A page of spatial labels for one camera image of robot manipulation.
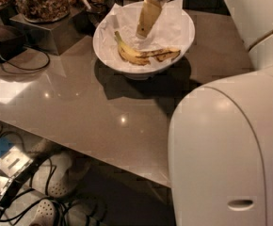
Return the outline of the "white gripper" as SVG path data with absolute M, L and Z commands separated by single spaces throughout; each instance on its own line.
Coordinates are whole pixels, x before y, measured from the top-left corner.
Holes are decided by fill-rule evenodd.
M 151 32 L 153 25 L 157 21 L 162 11 L 162 2 L 169 0 L 144 0 L 139 14 L 136 34 L 141 38 L 146 38 Z

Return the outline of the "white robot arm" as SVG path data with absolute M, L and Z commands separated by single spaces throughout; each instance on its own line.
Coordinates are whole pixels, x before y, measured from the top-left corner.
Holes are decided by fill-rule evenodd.
M 273 0 L 224 0 L 253 72 L 202 85 L 169 126 L 177 226 L 273 226 Z

